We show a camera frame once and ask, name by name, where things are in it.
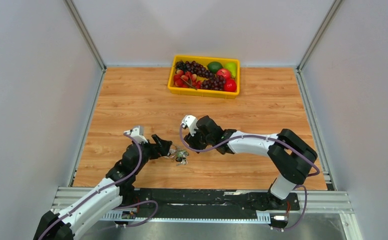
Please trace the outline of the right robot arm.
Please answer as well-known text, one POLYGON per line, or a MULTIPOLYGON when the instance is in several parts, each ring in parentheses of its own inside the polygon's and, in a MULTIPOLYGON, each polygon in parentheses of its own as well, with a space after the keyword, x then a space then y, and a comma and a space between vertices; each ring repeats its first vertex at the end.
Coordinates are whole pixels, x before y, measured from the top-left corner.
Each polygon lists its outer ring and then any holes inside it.
POLYGON ((279 133, 253 134, 236 129, 222 129, 209 116, 197 119, 186 115, 180 125, 182 143, 196 153, 217 150, 220 154, 252 154, 269 158, 279 175, 269 188, 268 204, 279 209, 287 203, 287 196, 308 177, 320 174, 315 164, 316 151, 292 130, 279 133))

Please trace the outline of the large silver keyring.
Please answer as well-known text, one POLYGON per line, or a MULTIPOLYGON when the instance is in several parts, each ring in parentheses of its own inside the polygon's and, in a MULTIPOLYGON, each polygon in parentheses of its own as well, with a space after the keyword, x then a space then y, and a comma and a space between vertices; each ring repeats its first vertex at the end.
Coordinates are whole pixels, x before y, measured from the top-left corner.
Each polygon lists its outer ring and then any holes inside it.
POLYGON ((184 166, 188 163, 187 157, 189 153, 182 148, 170 149, 169 158, 176 163, 176 166, 184 166))

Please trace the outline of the green key tag with key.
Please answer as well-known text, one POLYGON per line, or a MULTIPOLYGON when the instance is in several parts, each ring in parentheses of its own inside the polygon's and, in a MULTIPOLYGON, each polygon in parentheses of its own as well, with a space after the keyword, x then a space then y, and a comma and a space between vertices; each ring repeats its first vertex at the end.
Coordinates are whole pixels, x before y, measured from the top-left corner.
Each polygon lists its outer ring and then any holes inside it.
POLYGON ((186 158, 189 155, 189 153, 185 150, 181 150, 178 152, 178 157, 186 158))

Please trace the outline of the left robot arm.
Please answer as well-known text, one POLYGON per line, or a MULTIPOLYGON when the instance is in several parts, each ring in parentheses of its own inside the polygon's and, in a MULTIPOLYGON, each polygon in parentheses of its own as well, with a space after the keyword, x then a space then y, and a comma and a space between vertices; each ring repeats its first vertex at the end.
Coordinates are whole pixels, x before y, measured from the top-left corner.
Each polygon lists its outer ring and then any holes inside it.
POLYGON ((39 222, 36 240, 79 240, 107 212, 118 206, 129 207, 134 202, 133 182, 149 161, 170 154, 172 141, 156 134, 148 141, 134 130, 124 132, 132 144, 122 158, 109 170, 96 187, 59 213, 48 211, 39 222))

